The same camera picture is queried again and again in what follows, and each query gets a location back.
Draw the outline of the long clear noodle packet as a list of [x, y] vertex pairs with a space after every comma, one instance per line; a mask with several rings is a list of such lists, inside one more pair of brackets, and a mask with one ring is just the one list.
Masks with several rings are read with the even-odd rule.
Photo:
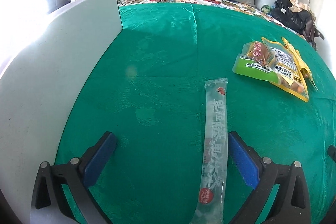
[[191, 223], [223, 223], [228, 161], [227, 84], [227, 78], [205, 82], [202, 175], [198, 203]]

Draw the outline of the small yellow snack pouch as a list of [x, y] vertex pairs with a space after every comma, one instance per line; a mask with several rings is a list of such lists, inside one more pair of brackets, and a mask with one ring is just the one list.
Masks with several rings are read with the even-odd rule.
[[291, 45], [291, 43], [284, 37], [282, 37], [282, 42], [284, 43], [285, 48], [291, 53], [291, 55], [294, 58], [295, 63], [298, 66], [299, 71], [303, 75], [305, 79], [308, 79], [313, 87], [315, 88], [316, 91], [318, 91], [318, 87], [316, 86], [314, 79], [313, 79], [313, 74], [308, 67], [308, 65], [303, 61], [301, 58], [301, 55], [297, 49], [294, 48], [294, 46]]

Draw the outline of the black jacket pile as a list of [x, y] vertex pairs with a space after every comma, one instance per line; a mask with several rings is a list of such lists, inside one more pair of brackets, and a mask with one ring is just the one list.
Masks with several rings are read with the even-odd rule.
[[303, 35], [303, 29], [307, 20], [312, 19], [309, 12], [303, 10], [301, 12], [292, 12], [289, 0], [278, 0], [274, 3], [274, 8], [270, 11], [270, 15], [281, 22], [284, 26]]

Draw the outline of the white cardboard box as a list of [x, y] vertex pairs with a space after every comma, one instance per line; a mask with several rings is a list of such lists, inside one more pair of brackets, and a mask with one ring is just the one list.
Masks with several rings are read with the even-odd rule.
[[1, 75], [1, 191], [30, 222], [39, 165], [54, 162], [70, 112], [94, 67], [122, 30], [117, 0], [77, 0]]

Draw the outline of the brown chair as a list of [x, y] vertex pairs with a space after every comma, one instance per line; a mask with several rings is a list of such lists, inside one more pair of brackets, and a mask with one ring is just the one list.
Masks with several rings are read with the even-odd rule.
[[303, 29], [303, 36], [315, 51], [317, 51], [315, 38], [325, 39], [324, 35], [316, 28], [315, 22], [312, 19], [307, 20], [305, 28]]

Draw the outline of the green satin tablecloth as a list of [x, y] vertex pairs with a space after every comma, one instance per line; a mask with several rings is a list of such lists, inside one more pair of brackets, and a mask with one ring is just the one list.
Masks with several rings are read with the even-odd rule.
[[[228, 79], [228, 130], [278, 164], [299, 161], [318, 223], [335, 197], [335, 78], [302, 38], [241, 12], [190, 3], [120, 8], [123, 29], [82, 88], [56, 163], [103, 133], [118, 146], [92, 195], [114, 223], [189, 223], [197, 205], [206, 80]], [[232, 68], [245, 43], [286, 38], [313, 73], [309, 101]]]

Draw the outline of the beige cloth on pile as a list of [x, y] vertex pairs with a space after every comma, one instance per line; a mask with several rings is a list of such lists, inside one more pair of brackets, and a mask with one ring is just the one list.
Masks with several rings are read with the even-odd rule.
[[298, 0], [289, 0], [291, 3], [290, 10], [292, 12], [301, 12], [303, 10], [309, 12], [312, 17], [315, 17], [314, 12], [312, 12], [310, 6], [307, 3], [302, 3]]

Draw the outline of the yellow rimmed peanut pouch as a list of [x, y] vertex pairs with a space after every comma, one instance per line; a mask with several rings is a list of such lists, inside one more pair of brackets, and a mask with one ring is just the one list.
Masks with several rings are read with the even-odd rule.
[[308, 102], [307, 85], [293, 55], [284, 44], [268, 40], [265, 37], [261, 39], [270, 52], [268, 66], [278, 77], [274, 85], [304, 102]]

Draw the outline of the green label meat packet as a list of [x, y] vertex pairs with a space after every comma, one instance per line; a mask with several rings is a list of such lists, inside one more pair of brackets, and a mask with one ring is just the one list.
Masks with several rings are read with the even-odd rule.
[[279, 84], [280, 79], [273, 70], [274, 62], [272, 50], [264, 42], [254, 41], [244, 44], [232, 70], [238, 75]]

